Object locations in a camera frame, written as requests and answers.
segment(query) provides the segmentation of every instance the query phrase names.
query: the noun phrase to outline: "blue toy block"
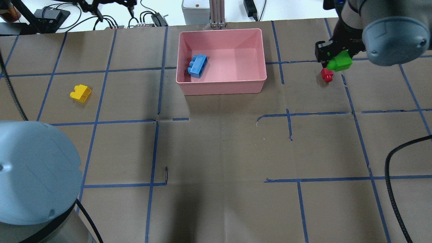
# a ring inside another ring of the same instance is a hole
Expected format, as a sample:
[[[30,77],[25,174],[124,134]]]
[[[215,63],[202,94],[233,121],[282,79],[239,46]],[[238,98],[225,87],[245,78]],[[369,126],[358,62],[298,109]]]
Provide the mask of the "blue toy block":
[[[192,57],[192,61],[189,63],[187,72],[195,78],[201,78],[203,75],[204,68],[207,65],[207,56],[203,54],[198,54]]]

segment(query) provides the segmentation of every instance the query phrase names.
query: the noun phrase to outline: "white container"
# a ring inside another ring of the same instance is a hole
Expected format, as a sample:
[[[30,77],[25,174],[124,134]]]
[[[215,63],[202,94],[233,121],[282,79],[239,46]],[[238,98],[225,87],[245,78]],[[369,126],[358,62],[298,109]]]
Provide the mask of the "white container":
[[[209,0],[183,0],[181,3],[186,25],[210,23]]]

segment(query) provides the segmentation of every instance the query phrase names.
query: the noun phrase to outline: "pink plastic container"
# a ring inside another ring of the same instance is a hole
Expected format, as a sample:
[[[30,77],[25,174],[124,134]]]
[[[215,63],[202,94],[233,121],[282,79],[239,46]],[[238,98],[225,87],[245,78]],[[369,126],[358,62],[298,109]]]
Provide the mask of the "pink plastic container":
[[[193,55],[207,56],[201,78],[187,73]],[[176,82],[184,95],[259,93],[267,79],[260,29],[180,33]]]

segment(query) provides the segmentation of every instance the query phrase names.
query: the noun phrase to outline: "blue tape grid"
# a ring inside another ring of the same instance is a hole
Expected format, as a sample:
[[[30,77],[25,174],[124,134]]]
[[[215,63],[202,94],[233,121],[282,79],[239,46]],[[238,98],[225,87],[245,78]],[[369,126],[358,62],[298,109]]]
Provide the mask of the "blue tape grid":
[[[327,19],[324,19],[325,23],[326,23],[326,27],[327,30],[329,32],[329,34],[331,35],[330,32],[330,27],[328,25],[328,21]],[[277,34],[276,34],[276,28],[274,25],[274,22],[271,21],[272,24],[272,28],[273,28],[273,35],[275,38],[275,43],[276,43],[276,50],[277,50],[277,55],[278,55],[278,61],[277,62],[266,62],[267,65],[272,65],[272,64],[277,64],[279,65],[279,69],[280,69],[280,75],[281,75],[281,81],[282,84],[284,84],[284,78],[283,78],[283,70],[282,70],[282,64],[292,64],[292,63],[302,63],[302,62],[317,62],[316,60],[302,60],[302,61],[281,61],[281,57],[280,57],[280,48],[279,48],[279,43],[278,43],[278,39],[277,39]],[[47,90],[45,92],[45,96],[44,96],[44,100],[42,102],[41,105],[41,109],[39,111],[38,114],[38,118],[37,120],[39,120],[40,115],[43,111],[43,107],[44,107],[44,103],[46,101],[46,97],[48,95],[49,92],[49,88],[50,88],[50,84],[52,82],[52,79],[55,75],[70,75],[70,74],[90,74],[90,73],[105,73],[105,77],[104,77],[104,83],[102,86],[102,91],[101,91],[101,96],[100,96],[100,100],[99,100],[99,105],[98,105],[98,111],[97,111],[97,115],[96,115],[96,119],[95,122],[77,122],[77,123],[57,123],[57,124],[52,124],[54,126],[69,126],[69,125],[93,125],[93,133],[92,133],[92,138],[91,138],[91,142],[90,142],[90,146],[89,146],[89,152],[88,152],[88,156],[87,156],[87,161],[86,161],[86,167],[85,167],[85,171],[84,171],[84,176],[83,176],[83,182],[82,182],[82,187],[81,187],[81,191],[79,194],[79,199],[82,198],[82,193],[83,193],[83,189],[84,188],[118,188],[118,187],[150,187],[150,192],[149,192],[149,202],[148,202],[148,208],[147,208],[147,220],[146,220],[146,242],[148,242],[149,238],[148,238],[148,234],[149,234],[149,227],[150,227],[150,215],[151,215],[151,204],[152,204],[152,192],[153,192],[153,187],[155,186],[164,186],[167,184],[168,182],[168,176],[165,179],[165,182],[154,182],[154,173],[155,173],[155,166],[156,166],[156,150],[157,150],[157,139],[158,139],[158,134],[159,134],[159,124],[157,121],[155,120],[151,120],[151,119],[145,119],[145,120],[122,120],[122,121],[98,121],[98,115],[100,112],[100,107],[101,107],[101,103],[102,103],[102,99],[103,99],[103,92],[105,90],[105,84],[106,84],[106,77],[107,74],[110,72],[127,72],[127,71],[146,71],[146,70],[161,70],[161,80],[160,80],[160,86],[159,86],[159,102],[158,102],[158,114],[160,113],[160,109],[161,109],[161,101],[162,101],[162,88],[163,88],[163,74],[164,74],[164,70],[170,70],[170,69],[176,69],[176,67],[165,67],[165,54],[166,54],[166,43],[167,43],[167,35],[168,35],[168,28],[165,29],[165,39],[164,39],[164,49],[163,49],[163,56],[162,56],[162,67],[157,67],[157,68],[134,68],[134,69],[119,69],[119,70],[109,70],[109,64],[111,62],[111,56],[112,56],[112,51],[114,48],[114,42],[115,42],[115,37],[116,37],[117,31],[114,31],[114,37],[113,37],[113,42],[111,45],[111,50],[110,50],[110,55],[109,55],[109,60],[107,63],[107,68],[105,70],[95,70],[95,71],[83,71],[83,72],[63,72],[63,73],[56,73],[56,68],[58,65],[58,61],[60,59],[61,56],[61,52],[63,50],[64,47],[64,43],[67,37],[67,33],[64,36],[62,45],[60,47],[60,51],[54,66],[54,69],[51,73],[46,73],[46,74],[19,74],[19,75],[10,75],[11,77],[31,77],[31,76],[50,76],[50,82],[48,83],[48,87]],[[12,52],[17,44],[17,41],[19,39],[19,36],[16,37],[14,44],[11,48],[11,51],[8,55],[8,58],[5,62],[5,64],[7,65],[11,56],[12,56]],[[424,55],[421,56],[421,58],[432,58],[432,55]],[[363,61],[363,60],[367,60],[367,58],[354,58],[353,61]],[[402,75],[405,79],[405,82],[407,84],[407,87],[411,93],[411,96],[417,106],[417,109],[414,110],[387,110],[387,111],[362,111],[362,114],[373,114],[373,113],[393,113],[393,112],[419,112],[425,128],[428,132],[428,134],[430,134],[430,130],[428,127],[428,124],[424,118],[423,112],[428,112],[428,111],[432,111],[432,109],[422,109],[420,108],[419,103],[417,102],[417,99],[414,95],[414,92],[412,91],[411,85],[405,75],[405,72],[403,70],[403,67],[400,65],[400,70],[402,72]],[[355,115],[355,111],[354,111],[354,107],[352,104],[352,100],[349,94],[349,90],[348,87],[346,86],[346,80],[345,77],[343,77],[343,82],[345,84],[345,89],[346,89],[346,93],[347,96],[349,98],[349,102],[351,105],[351,109],[352,109],[352,114],[356,123],[356,127],[357,127],[357,131],[359,134],[359,139],[360,142],[362,144],[362,149],[363,149],[363,154],[365,156],[365,161],[366,164],[368,166],[368,158],[367,158],[367,153],[364,147],[364,142],[363,142],[363,138],[361,136],[361,131],[358,125],[358,121],[357,121],[357,117]],[[339,114],[348,114],[349,112],[318,112],[318,113],[290,113],[289,110],[286,110],[286,114],[267,114],[267,115],[263,115],[261,117],[258,118],[258,120],[262,119],[262,118],[266,118],[266,117],[283,117],[286,116],[288,119],[288,124],[289,124],[289,135],[290,138],[292,136],[292,130],[291,130],[291,117],[292,116],[304,116],[304,115],[339,115]],[[173,121],[188,121],[189,118],[173,118]],[[153,148],[153,161],[152,161],[152,177],[151,177],[151,182],[150,183],[133,183],[133,184],[108,184],[108,185],[85,185],[85,177],[87,174],[87,169],[88,169],[88,164],[89,164],[89,159],[90,159],[90,155],[91,155],[91,151],[92,151],[92,146],[93,146],[93,142],[94,142],[94,136],[95,136],[95,131],[97,128],[98,124],[113,124],[113,123],[137,123],[137,122],[156,122],[156,132],[155,132],[155,143],[154,143],[154,148]],[[372,183],[372,187],[374,189],[374,194],[375,194],[375,198],[377,201],[377,205],[378,205],[378,209],[380,212],[380,217],[383,223],[383,228],[386,234],[386,238],[387,241],[390,242],[390,237],[388,235],[388,231],[387,231],[387,227],[385,224],[385,220],[384,220],[384,216],[382,214],[382,209],[381,209],[381,204],[379,202],[379,197],[378,194],[376,192],[376,186],[375,186],[375,182],[374,180],[384,180],[383,176],[373,176],[372,171],[370,170],[370,168],[368,167],[369,170],[369,177],[343,177],[343,178],[305,178],[305,179],[268,179],[265,181],[265,183],[281,183],[281,182],[295,182],[298,185],[298,193],[299,193],[299,204],[300,204],[300,211],[301,211],[301,215],[302,215],[302,223],[303,223],[303,230],[304,230],[304,234],[305,234],[305,242],[308,242],[308,234],[307,234],[307,227],[306,227],[306,219],[305,219],[305,209],[303,206],[303,199],[302,199],[302,191],[301,191],[301,182],[328,182],[328,181],[358,181],[358,180],[371,180]],[[425,179],[425,178],[432,178],[432,175],[418,175],[418,176],[392,176],[392,179]]]

